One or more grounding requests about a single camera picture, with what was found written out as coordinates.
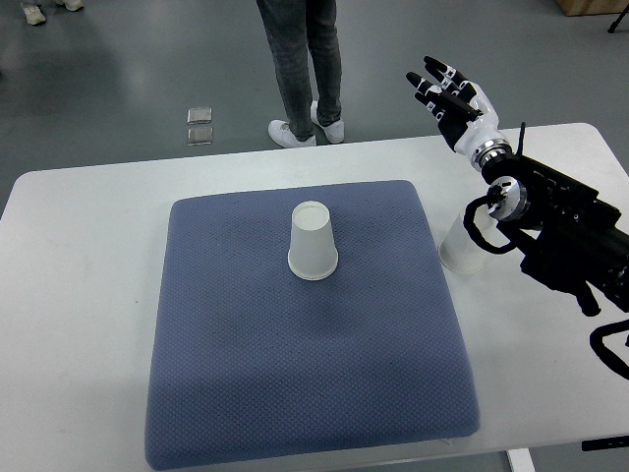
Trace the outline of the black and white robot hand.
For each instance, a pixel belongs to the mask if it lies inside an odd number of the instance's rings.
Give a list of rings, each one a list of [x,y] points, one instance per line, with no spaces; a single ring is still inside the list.
[[[406,79],[415,89],[415,99],[436,120],[447,145],[470,155],[484,142],[497,139],[497,114],[482,89],[448,64],[430,56],[424,62],[434,84],[415,72],[408,72]]]

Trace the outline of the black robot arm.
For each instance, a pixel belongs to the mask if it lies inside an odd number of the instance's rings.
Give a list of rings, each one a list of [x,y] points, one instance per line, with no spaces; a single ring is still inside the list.
[[[463,218],[478,247],[496,255],[519,250],[523,273],[573,295],[589,317],[600,312],[595,289],[627,311],[628,236],[616,226],[619,209],[504,140],[482,145],[472,162],[489,185]]]

